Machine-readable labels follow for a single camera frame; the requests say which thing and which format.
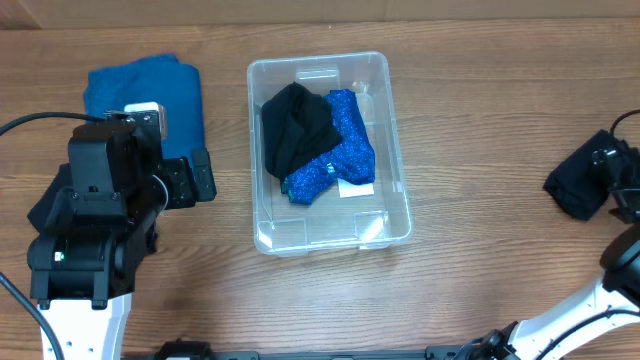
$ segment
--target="clothing tag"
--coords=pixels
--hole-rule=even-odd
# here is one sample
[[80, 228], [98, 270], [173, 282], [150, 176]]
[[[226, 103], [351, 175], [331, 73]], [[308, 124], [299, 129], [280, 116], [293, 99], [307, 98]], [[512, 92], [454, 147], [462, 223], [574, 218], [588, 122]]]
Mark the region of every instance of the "clothing tag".
[[373, 183], [364, 185], [353, 185], [348, 181], [338, 179], [338, 191], [340, 192], [341, 198], [373, 195]]

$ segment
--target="blue cloth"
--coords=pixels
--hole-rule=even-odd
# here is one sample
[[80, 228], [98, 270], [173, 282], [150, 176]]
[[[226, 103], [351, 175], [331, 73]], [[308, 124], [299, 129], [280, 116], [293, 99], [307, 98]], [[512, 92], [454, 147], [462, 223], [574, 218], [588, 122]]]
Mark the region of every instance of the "blue cloth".
[[338, 146], [287, 176], [281, 185], [289, 201], [309, 205], [336, 179], [354, 185], [375, 181], [376, 157], [360, 115], [356, 94], [348, 89], [332, 90], [325, 99], [331, 105], [333, 126], [342, 135]]
[[200, 73], [175, 55], [156, 55], [131, 64], [89, 72], [84, 92], [87, 114], [104, 116], [125, 105], [155, 101], [167, 112], [169, 137], [162, 142], [165, 159], [186, 156], [205, 147]]

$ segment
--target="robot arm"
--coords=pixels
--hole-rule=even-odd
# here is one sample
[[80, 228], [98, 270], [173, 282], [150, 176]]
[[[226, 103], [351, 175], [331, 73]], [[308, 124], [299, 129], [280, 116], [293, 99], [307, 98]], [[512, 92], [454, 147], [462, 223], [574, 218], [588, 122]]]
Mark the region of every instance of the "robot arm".
[[640, 322], [638, 311], [619, 292], [605, 290], [600, 276], [551, 310], [519, 323], [509, 346], [521, 360], [558, 360], [608, 331]]
[[[29, 214], [40, 232], [27, 254], [31, 297], [66, 359], [120, 359], [135, 273], [156, 249], [156, 218], [215, 196], [206, 149], [165, 159], [164, 109], [125, 110], [74, 130], [69, 164]], [[42, 335], [44, 358], [56, 359]]]

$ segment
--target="wooden table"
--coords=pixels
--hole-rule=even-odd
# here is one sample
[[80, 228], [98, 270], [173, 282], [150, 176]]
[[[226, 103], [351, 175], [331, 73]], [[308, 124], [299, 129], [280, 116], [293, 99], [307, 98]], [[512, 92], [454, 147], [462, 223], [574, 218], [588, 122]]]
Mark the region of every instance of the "wooden table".
[[[640, 19], [255, 25], [0, 32], [0, 123], [83, 111], [88, 71], [157, 53], [200, 69], [218, 197], [158, 219], [127, 354], [180, 336], [262, 353], [420, 349], [530, 318], [599, 272], [625, 226], [570, 219], [541, 189], [598, 129], [640, 107]], [[410, 244], [274, 258], [254, 247], [246, 68], [379, 50], [391, 68], [415, 223]], [[640, 145], [640, 119], [619, 132]], [[0, 269], [25, 292], [26, 219], [67, 161], [71, 120], [0, 139]], [[0, 358], [39, 359], [38, 328], [0, 291]], [[572, 358], [636, 359], [640, 327]]]

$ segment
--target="wood grain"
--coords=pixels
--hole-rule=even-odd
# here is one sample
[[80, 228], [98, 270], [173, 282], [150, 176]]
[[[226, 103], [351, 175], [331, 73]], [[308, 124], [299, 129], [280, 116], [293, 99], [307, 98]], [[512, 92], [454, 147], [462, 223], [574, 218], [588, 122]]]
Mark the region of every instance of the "wood grain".
[[[125, 352], [179, 336], [217, 350], [420, 349], [526, 319], [599, 271], [625, 226], [607, 203], [571, 220], [548, 173], [640, 104], [640, 19], [248, 25], [0, 32], [0, 123], [82, 111], [87, 72], [173, 52], [200, 69], [218, 197], [158, 219]], [[415, 232], [381, 251], [261, 255], [252, 240], [246, 68], [255, 59], [379, 50], [390, 64]], [[73, 121], [0, 141], [0, 268], [28, 290], [25, 215], [66, 160]], [[640, 144], [640, 127], [619, 134]], [[0, 358], [38, 359], [37, 327], [0, 292]], [[640, 328], [572, 355], [635, 359]]]
[[0, 0], [44, 29], [166, 25], [638, 17], [629, 0]]
[[0, 29], [39, 29], [19, 0], [0, 0]]

